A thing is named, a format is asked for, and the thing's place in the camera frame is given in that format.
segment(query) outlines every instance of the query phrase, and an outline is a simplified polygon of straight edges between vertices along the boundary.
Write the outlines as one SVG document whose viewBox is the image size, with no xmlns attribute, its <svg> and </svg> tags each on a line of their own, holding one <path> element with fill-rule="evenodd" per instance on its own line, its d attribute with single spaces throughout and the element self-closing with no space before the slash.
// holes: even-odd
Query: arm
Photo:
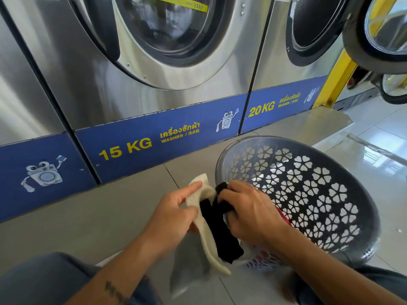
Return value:
<svg viewBox="0 0 407 305">
<path fill-rule="evenodd" d="M 236 212 L 227 218 L 231 233 L 250 244 L 276 252 L 313 289 L 326 305 L 407 305 L 401 298 L 337 261 L 287 225 L 268 195 L 252 185 L 232 181 L 218 201 Z"/>
<path fill-rule="evenodd" d="M 196 182 L 165 195 L 144 231 L 65 305 L 126 304 L 150 266 L 185 236 L 198 210 L 180 205 L 201 186 Z"/>
</svg>

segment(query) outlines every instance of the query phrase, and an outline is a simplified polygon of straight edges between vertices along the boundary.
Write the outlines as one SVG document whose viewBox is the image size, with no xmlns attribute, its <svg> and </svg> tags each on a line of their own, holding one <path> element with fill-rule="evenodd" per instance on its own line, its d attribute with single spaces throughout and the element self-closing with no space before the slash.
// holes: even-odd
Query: yellow pillar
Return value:
<svg viewBox="0 0 407 305">
<path fill-rule="evenodd" d="M 370 19 L 388 14 L 396 1 L 397 0 L 375 0 Z M 381 24 L 382 21 L 371 24 L 369 26 L 371 34 L 376 34 Z M 343 50 L 331 73 L 329 74 L 321 93 L 315 101 L 313 108 L 318 106 L 326 106 L 331 108 L 341 94 L 343 88 L 348 83 L 356 67 L 357 64 L 352 61 L 348 53 Z"/>
</svg>

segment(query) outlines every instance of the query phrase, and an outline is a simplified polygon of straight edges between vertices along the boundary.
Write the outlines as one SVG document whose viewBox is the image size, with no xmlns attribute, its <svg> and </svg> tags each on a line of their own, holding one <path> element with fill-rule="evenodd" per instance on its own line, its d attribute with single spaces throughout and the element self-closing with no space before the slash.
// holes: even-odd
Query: blue label panel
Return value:
<svg viewBox="0 0 407 305">
<path fill-rule="evenodd" d="M 247 94 L 77 131 L 102 182 L 236 136 Z"/>
<path fill-rule="evenodd" d="M 241 133 L 250 132 L 309 109 L 327 78 L 328 76 L 316 77 L 253 91 Z"/>
<path fill-rule="evenodd" d="M 96 186 L 68 133 L 2 146 L 0 162 L 0 221 Z"/>
</svg>

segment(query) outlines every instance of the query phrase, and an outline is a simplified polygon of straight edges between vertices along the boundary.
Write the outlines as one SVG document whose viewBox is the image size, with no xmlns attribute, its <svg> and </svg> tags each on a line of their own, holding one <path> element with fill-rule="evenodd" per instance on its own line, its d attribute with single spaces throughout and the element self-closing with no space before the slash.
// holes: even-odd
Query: clothing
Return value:
<svg viewBox="0 0 407 305">
<path fill-rule="evenodd" d="M 36 256 L 0 277 L 0 304 L 63 305 L 100 269 L 61 252 Z M 128 302 L 160 303 L 147 279 L 141 280 Z"/>
<path fill-rule="evenodd" d="M 376 268 L 373 266 L 362 266 L 355 271 L 369 278 L 371 281 L 394 293 L 407 301 L 407 277 L 399 273 Z M 323 305 L 323 302 L 298 275 L 292 282 L 291 290 L 300 305 Z"/>
</svg>

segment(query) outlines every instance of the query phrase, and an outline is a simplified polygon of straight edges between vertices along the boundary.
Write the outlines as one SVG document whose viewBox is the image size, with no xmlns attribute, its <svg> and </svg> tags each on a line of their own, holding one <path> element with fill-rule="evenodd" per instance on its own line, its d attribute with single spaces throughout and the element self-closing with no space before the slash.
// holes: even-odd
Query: yellow sticker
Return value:
<svg viewBox="0 0 407 305">
<path fill-rule="evenodd" d="M 208 12 L 208 6 L 194 0 L 160 0 L 172 4 L 177 4 L 183 7 L 199 10 L 200 12 Z"/>
</svg>

